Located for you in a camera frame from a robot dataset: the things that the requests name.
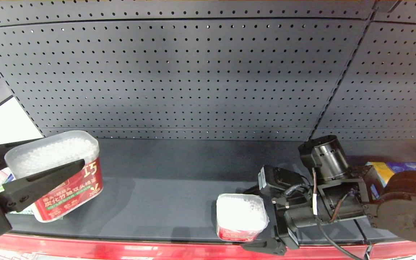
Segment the large cotton swab container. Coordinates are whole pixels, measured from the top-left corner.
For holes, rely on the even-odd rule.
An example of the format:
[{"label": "large cotton swab container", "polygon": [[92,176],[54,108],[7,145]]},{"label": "large cotton swab container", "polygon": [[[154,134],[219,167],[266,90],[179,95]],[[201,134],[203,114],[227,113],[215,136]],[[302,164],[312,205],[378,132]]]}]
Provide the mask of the large cotton swab container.
[{"label": "large cotton swab container", "polygon": [[216,201],[216,233],[222,240],[251,242],[269,223],[260,196],[221,194]]},{"label": "large cotton swab container", "polygon": [[40,222],[57,220],[93,197],[103,187],[99,143],[84,131],[69,131],[11,149],[4,156],[15,179],[84,159],[84,167],[31,205]]}]

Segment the cotton swab container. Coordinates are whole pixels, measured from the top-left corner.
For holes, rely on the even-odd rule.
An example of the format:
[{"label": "cotton swab container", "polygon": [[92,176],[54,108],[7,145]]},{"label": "cotton swab container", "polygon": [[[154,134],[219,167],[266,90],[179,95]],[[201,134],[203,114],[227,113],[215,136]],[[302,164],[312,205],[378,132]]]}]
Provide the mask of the cotton swab container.
[{"label": "cotton swab container", "polygon": [[222,240],[251,242],[269,223],[260,196],[221,194],[216,201],[216,233]]},{"label": "cotton swab container", "polygon": [[102,191],[99,143],[84,131],[68,131],[20,145],[4,159],[15,179],[84,159],[79,173],[31,205],[40,222],[57,220]]}]

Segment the perforated metal panel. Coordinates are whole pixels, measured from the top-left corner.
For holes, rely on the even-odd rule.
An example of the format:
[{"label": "perforated metal panel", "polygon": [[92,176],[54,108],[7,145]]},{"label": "perforated metal panel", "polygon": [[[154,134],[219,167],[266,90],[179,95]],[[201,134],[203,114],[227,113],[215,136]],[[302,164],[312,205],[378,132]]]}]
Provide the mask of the perforated metal panel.
[{"label": "perforated metal panel", "polygon": [[362,131],[369,138],[378,138],[380,130],[403,129],[406,135],[390,130],[386,136],[412,136],[416,131],[416,25],[371,23],[319,129],[378,129]]},{"label": "perforated metal panel", "polygon": [[[304,140],[364,26],[236,19],[3,27],[0,72],[39,128],[200,128],[186,136]],[[164,133],[124,136],[181,135]]]},{"label": "perforated metal panel", "polygon": [[365,19],[373,1],[0,1],[0,26],[78,20],[334,17]]},{"label": "perforated metal panel", "polygon": [[375,20],[416,23],[416,1],[402,1],[392,13],[377,13]]},{"label": "perforated metal panel", "polygon": [[[54,135],[74,128],[42,128]],[[173,140],[306,140],[309,129],[82,129],[96,138]]]},{"label": "perforated metal panel", "polygon": [[340,140],[407,140],[416,139],[416,129],[332,129],[317,130],[314,137],[336,135]]}]

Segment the black cable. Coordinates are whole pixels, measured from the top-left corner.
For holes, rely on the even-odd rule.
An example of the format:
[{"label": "black cable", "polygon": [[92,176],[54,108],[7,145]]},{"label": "black cable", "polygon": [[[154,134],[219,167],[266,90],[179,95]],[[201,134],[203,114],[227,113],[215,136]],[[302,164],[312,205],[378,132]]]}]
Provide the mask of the black cable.
[{"label": "black cable", "polygon": [[306,181],[307,182],[307,184],[310,186],[311,185],[311,182],[306,178],[306,177],[304,177],[304,176],[302,176],[301,175],[301,178],[304,180],[304,181]]},{"label": "black cable", "polygon": [[353,193],[353,190],[351,189],[338,201],[337,206],[335,207],[335,210],[333,211],[333,216],[331,216],[329,223],[332,223],[335,220],[337,220],[338,211],[340,211],[340,208],[343,205],[343,202],[345,201],[345,199],[352,193]]},{"label": "black cable", "polygon": [[367,260],[367,259],[362,259],[360,257],[357,257],[353,254],[351,254],[350,252],[348,252],[348,250],[345,250],[344,248],[340,247],[340,245],[338,245],[335,241],[333,241],[325,232],[324,228],[322,227],[322,224],[320,223],[320,219],[318,217],[316,217],[316,223],[317,223],[317,227],[319,228],[320,232],[322,233],[322,235],[324,235],[325,239],[332,245],[334,246],[337,250],[339,250],[341,253],[349,256],[350,258],[354,259],[354,260]]},{"label": "black cable", "polygon": [[297,189],[300,189],[300,188],[305,188],[305,189],[307,189],[307,191],[309,191],[309,189],[311,187],[309,185],[305,184],[305,183],[295,184],[295,185],[289,187],[288,189],[286,189],[283,193],[284,193],[285,197],[289,197],[290,195],[292,195],[292,193],[294,191],[296,191]]}]

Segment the gray metal shelf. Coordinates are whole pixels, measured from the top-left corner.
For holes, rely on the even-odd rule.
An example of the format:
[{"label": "gray metal shelf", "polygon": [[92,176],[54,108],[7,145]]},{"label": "gray metal shelf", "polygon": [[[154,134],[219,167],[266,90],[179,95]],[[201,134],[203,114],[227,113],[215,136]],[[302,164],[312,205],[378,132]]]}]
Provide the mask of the gray metal shelf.
[{"label": "gray metal shelf", "polygon": [[[100,139],[102,194],[52,223],[42,224],[31,216],[10,215],[9,219],[14,232],[31,235],[223,243],[215,232],[218,194],[253,186],[263,164],[304,173],[297,150],[300,143]],[[342,145],[354,164],[416,161],[416,142]],[[398,239],[389,232],[362,227],[369,239]],[[340,242],[363,239],[354,221],[325,229]],[[326,243],[315,227],[301,229],[298,238],[306,244]]]}]

